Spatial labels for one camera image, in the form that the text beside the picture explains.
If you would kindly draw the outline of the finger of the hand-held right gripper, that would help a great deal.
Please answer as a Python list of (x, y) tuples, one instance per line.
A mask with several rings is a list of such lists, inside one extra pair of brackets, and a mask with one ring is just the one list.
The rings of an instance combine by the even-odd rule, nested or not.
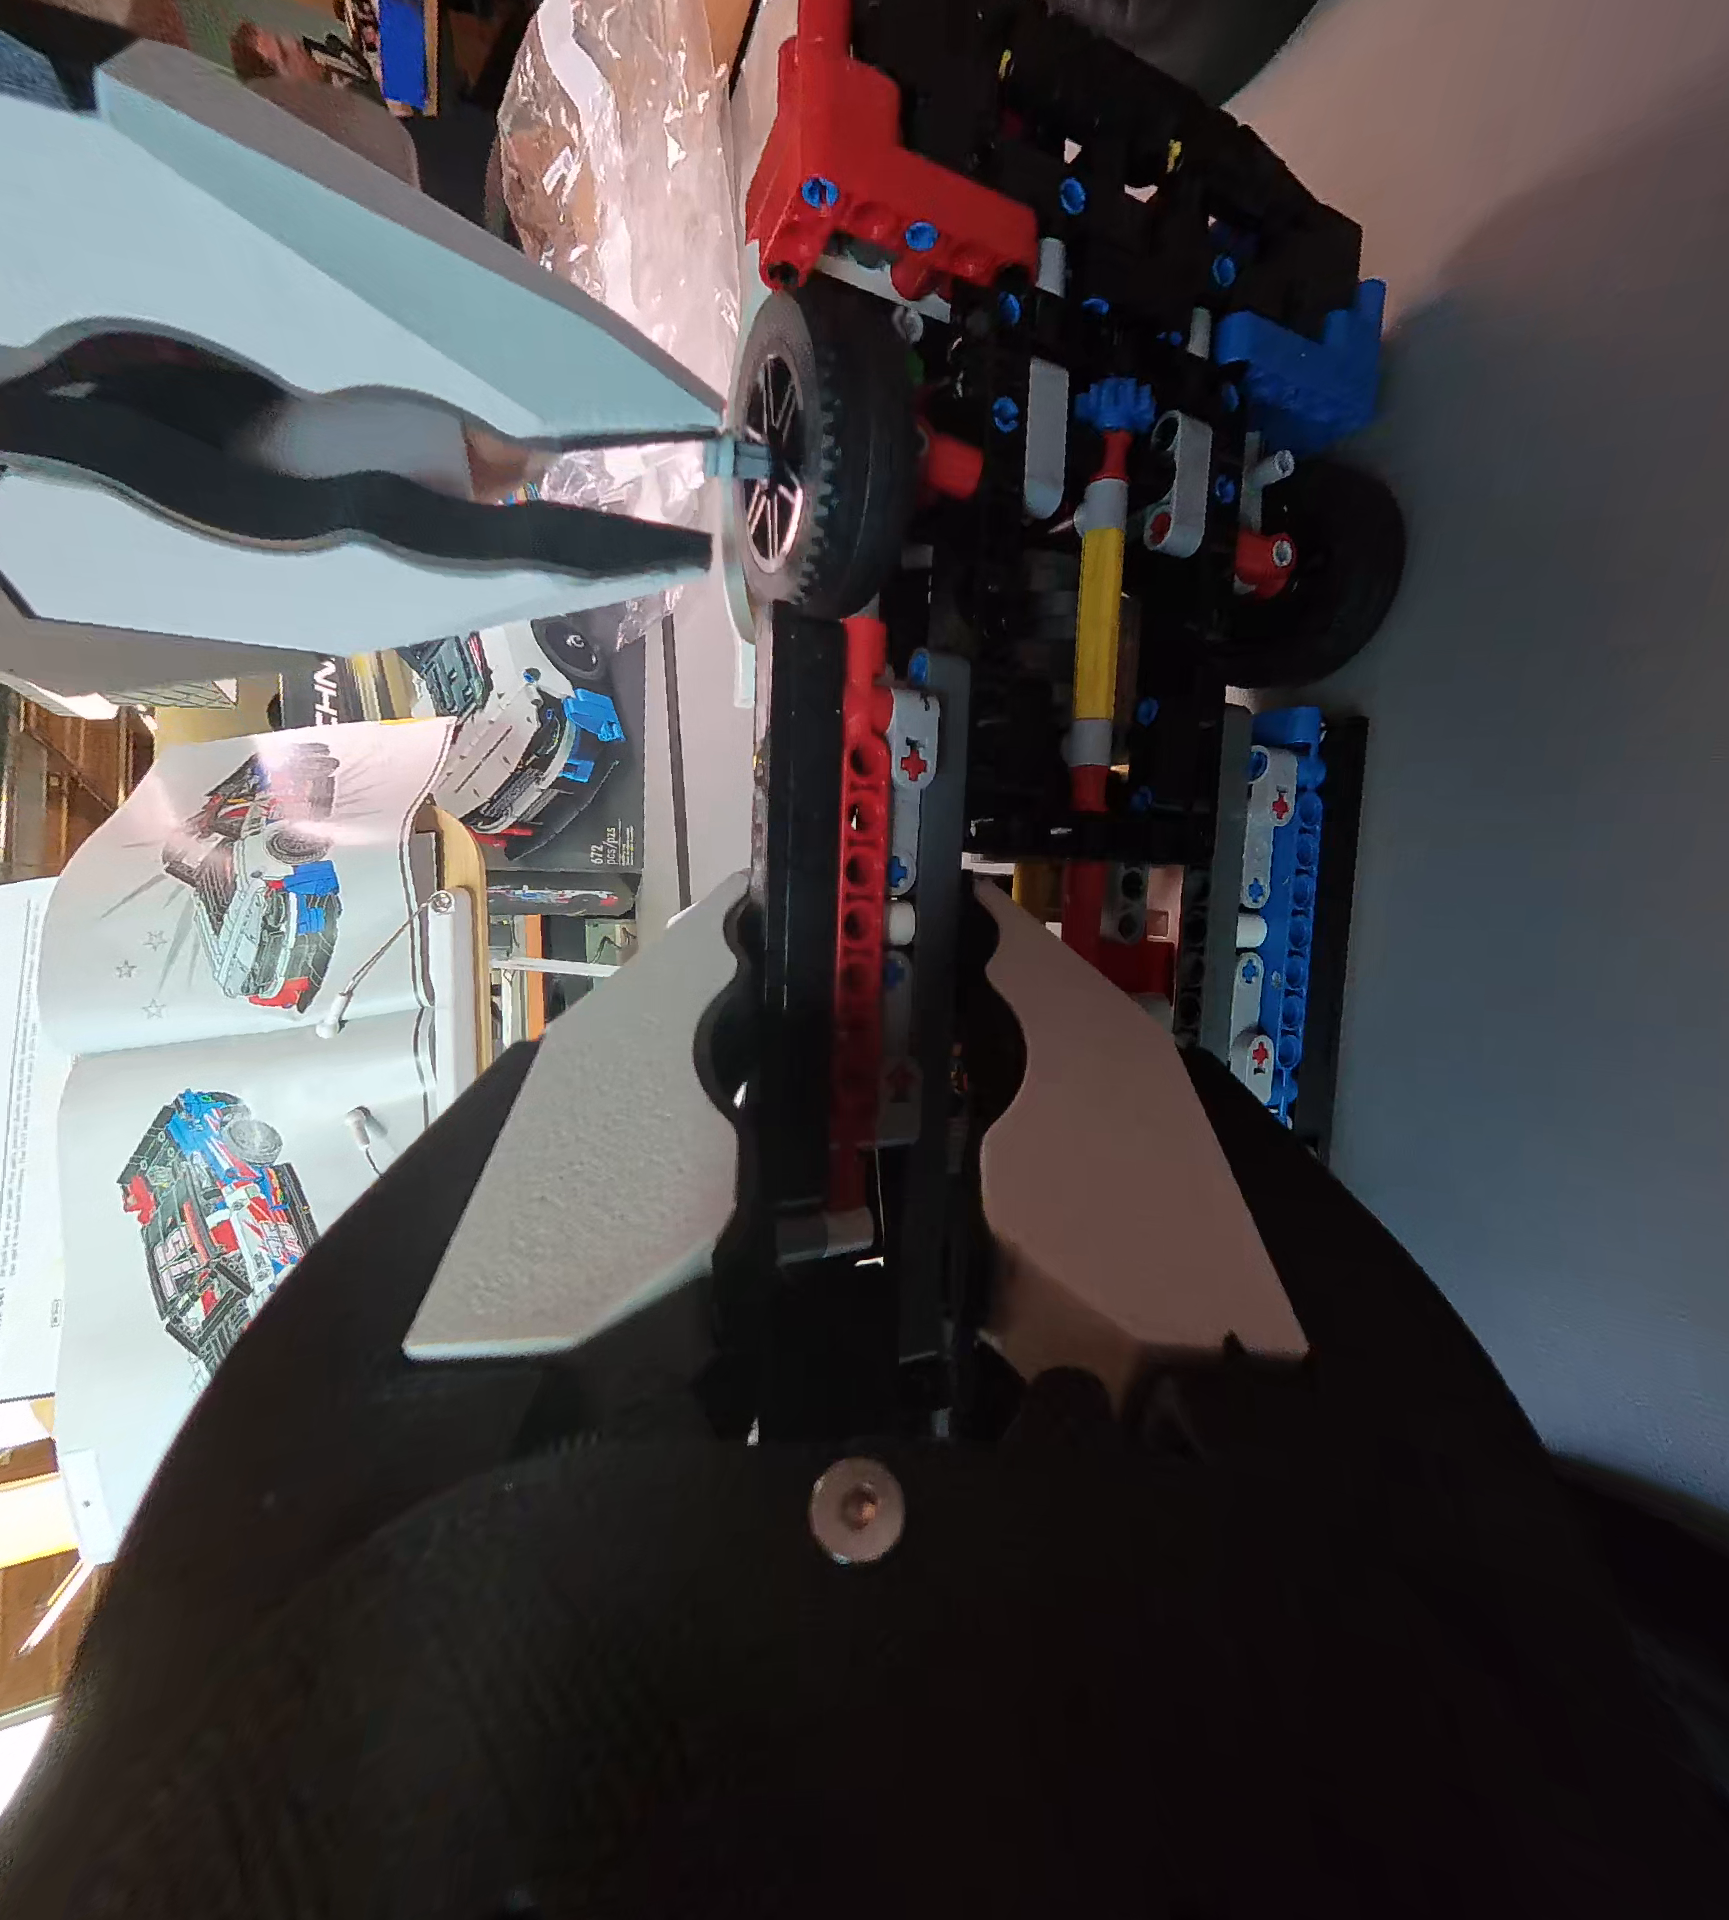
[(504, 498), (480, 445), (140, 445), (0, 464), (0, 679), (111, 698), (659, 596), (698, 526)]
[(727, 405), (598, 300), (321, 122), (162, 42), (0, 42), (0, 469), (11, 389), (252, 472), (490, 500), (479, 465), (715, 449)]

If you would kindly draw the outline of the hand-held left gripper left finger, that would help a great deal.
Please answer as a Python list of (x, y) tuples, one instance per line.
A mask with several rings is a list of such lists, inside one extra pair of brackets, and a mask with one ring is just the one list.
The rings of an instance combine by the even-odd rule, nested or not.
[(737, 1131), (707, 1042), (748, 892), (727, 875), (544, 1032), (403, 1338), (411, 1362), (562, 1357), (708, 1272)]

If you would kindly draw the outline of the grey desk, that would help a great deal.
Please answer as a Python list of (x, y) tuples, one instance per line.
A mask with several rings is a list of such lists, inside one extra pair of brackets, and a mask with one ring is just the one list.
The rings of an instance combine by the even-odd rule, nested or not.
[(1390, 296), (1335, 1168), (1729, 1515), (1729, 3), (1329, 3), (1233, 107)]

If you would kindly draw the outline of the toy brick race car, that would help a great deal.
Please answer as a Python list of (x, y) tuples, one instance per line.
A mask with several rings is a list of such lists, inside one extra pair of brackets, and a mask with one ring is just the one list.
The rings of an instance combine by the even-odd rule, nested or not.
[(1001, 1421), (994, 884), (1317, 1157), (1404, 577), (1360, 227), (1057, 3), (754, 3), (729, 570), (758, 639), (722, 1369), (762, 1439)]

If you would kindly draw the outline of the open instruction booklet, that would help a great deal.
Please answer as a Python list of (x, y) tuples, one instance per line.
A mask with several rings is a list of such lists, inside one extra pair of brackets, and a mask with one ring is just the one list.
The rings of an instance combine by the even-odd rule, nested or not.
[(250, 1319), (483, 1067), (453, 724), (170, 747), (0, 881), (0, 1402), (50, 1398), (114, 1558)]

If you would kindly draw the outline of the black toy car box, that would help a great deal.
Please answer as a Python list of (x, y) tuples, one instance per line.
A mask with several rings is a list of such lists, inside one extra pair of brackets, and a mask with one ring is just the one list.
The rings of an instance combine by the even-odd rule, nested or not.
[(644, 868), (644, 622), (633, 604), (286, 669), (276, 730), (442, 718), (432, 799), (502, 914), (628, 919)]

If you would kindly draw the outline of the crumpled clear plastic bags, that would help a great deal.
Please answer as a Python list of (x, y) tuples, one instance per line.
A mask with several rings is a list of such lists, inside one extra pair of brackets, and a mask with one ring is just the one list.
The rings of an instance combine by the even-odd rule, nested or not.
[(711, 3), (539, 3), (500, 85), (492, 182), (526, 258), (730, 395), (741, 239)]

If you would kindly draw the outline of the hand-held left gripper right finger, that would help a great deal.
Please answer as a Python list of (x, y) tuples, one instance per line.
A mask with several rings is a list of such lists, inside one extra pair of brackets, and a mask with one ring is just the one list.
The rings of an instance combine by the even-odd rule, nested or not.
[(1186, 1064), (1160, 1024), (1010, 896), (986, 980), (1021, 1085), (978, 1150), (997, 1255), (989, 1336), (1018, 1373), (1144, 1373), (1228, 1339), (1299, 1362), (1307, 1333)]

